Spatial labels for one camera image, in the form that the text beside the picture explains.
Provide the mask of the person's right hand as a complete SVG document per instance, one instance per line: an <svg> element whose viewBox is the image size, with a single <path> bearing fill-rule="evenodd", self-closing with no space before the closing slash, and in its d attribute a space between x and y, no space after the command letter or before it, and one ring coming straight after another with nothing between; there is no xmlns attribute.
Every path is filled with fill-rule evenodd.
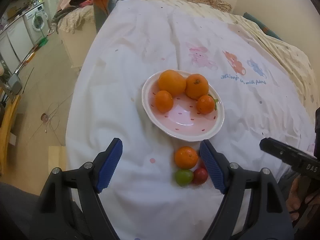
<svg viewBox="0 0 320 240"><path fill-rule="evenodd" d="M300 181L300 176L297 176L291 185L291 189L289 191L289 196L286 200L286 207L287 210L290 213L290 218L291 221L295 221L299 218L299 213L295 212L292 213L292 211L298 210L301 205L301 200L298 197L298 186L299 186L299 181ZM315 194L309 195L306 197L305 202L309 203L309 205L314 208L314 207L319 207L319 196L315 196Z"/></svg>

